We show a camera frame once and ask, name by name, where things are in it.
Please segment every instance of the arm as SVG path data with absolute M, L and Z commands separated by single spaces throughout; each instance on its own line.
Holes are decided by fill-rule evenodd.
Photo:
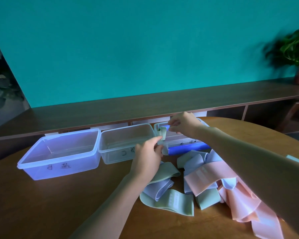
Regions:
M 299 163 L 204 126 L 192 113 L 173 116 L 169 130 L 201 140 L 238 174 L 250 189 L 299 233 Z
M 71 239 L 119 238 L 136 199 L 158 171 L 163 146 L 155 147 L 155 144 L 161 138 L 154 137 L 135 146 L 130 173 L 96 212 L 71 235 Z

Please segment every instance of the transparent plastic container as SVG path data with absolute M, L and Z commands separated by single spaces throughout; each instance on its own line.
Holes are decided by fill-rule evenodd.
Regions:
M 208 126 L 203 120 L 197 118 L 201 123 Z M 164 155 L 176 155 L 186 153 L 190 150 L 203 150 L 209 148 L 209 146 L 202 141 L 195 140 L 184 136 L 183 134 L 177 134 L 176 132 L 170 132 L 168 122 L 160 122 L 154 124 L 155 136 L 158 136 L 157 130 L 164 126 L 167 128 L 166 138 L 164 141 L 158 141 L 158 145 L 163 144 L 162 153 Z
M 130 160 L 135 156 L 135 145 L 154 136 L 148 123 L 106 130 L 101 133 L 99 153 L 105 164 Z
M 33 180 L 74 174 L 98 167 L 98 128 L 40 138 L 18 162 Z

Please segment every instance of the green leaves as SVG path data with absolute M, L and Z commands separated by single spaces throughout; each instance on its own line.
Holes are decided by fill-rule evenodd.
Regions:
M 277 40 L 271 49 L 266 51 L 265 57 L 275 66 L 299 66 L 299 29 Z

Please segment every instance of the teal wall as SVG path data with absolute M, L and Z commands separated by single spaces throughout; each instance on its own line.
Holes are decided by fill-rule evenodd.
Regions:
M 261 48 L 298 28 L 299 0 L 0 0 L 32 107 L 274 78 Z

